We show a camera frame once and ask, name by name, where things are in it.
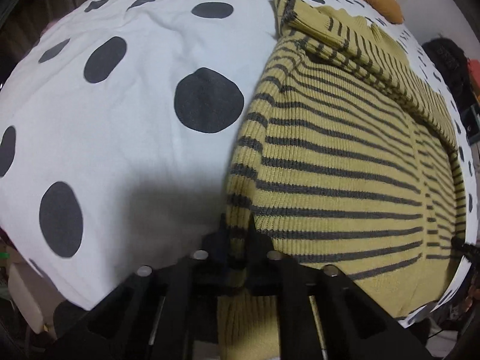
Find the yellow grey striped knit sweater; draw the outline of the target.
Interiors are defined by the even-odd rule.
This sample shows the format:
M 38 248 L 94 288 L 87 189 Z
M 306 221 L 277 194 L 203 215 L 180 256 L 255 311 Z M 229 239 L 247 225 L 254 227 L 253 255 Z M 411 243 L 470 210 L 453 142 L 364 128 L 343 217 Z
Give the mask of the yellow grey striped knit sweater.
M 335 264 L 393 317 L 439 299 L 466 228 L 455 129 L 443 97 L 376 24 L 272 0 L 278 42 L 238 134 L 226 228 L 299 263 Z

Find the white black-dotted bed cover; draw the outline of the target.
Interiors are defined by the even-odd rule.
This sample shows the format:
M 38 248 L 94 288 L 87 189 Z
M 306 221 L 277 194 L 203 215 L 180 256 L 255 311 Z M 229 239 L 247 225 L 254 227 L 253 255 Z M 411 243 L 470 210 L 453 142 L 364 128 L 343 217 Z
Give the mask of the white black-dotted bed cover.
M 459 112 L 402 24 L 364 0 L 304 0 L 376 24 L 440 94 L 459 147 L 466 228 L 477 186 Z M 1 89 L 1 228 L 71 302 L 91 309 L 141 265 L 215 231 L 239 130 L 278 43 L 272 0 L 88 0 Z

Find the black bag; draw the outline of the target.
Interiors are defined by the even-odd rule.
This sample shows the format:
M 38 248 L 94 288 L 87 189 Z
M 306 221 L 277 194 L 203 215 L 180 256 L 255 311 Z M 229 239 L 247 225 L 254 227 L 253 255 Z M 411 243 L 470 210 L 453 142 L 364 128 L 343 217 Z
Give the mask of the black bag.
M 475 102 L 475 97 L 471 90 L 465 52 L 453 40 L 445 37 L 428 41 L 422 48 L 448 86 L 459 112 L 469 108 Z

